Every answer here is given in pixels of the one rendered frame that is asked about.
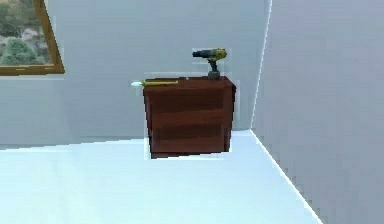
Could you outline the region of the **wooden framed window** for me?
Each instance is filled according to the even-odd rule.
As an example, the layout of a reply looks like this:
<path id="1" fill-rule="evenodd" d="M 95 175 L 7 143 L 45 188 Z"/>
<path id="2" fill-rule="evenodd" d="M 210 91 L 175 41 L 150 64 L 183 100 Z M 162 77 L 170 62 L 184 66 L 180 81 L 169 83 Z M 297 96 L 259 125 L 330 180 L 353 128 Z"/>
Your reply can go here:
<path id="1" fill-rule="evenodd" d="M 64 74 L 48 0 L 0 0 L 0 76 Z"/>

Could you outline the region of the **yellow and black drill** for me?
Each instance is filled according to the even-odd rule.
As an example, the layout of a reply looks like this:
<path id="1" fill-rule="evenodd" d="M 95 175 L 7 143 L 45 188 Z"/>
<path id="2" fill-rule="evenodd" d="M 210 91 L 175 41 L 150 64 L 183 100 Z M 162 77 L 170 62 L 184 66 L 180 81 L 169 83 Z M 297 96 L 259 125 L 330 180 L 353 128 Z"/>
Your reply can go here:
<path id="1" fill-rule="evenodd" d="M 220 78 L 217 62 L 227 56 L 227 51 L 224 48 L 198 50 L 194 51 L 192 56 L 203 58 L 208 61 L 211 66 L 211 70 L 208 72 L 209 80 L 218 80 Z"/>

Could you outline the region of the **yellow stick with white tip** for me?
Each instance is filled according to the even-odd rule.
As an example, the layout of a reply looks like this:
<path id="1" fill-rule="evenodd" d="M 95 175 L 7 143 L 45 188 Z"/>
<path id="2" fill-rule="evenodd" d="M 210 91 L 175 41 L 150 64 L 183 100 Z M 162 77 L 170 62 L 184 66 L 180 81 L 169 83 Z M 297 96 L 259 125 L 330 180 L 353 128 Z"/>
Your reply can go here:
<path id="1" fill-rule="evenodd" d="M 162 85 L 177 85 L 178 81 L 134 81 L 131 83 L 133 87 L 147 87 L 147 86 L 162 86 Z"/>

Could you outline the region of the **red-brown chest of drawers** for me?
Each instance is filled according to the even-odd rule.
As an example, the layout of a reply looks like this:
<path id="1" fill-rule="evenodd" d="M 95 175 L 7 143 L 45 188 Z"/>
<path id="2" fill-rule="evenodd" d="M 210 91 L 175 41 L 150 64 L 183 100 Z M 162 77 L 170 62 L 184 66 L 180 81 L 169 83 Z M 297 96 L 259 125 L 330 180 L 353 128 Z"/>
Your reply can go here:
<path id="1" fill-rule="evenodd" d="M 177 85 L 143 87 L 153 159 L 227 152 L 236 86 L 227 77 L 155 78 Z"/>

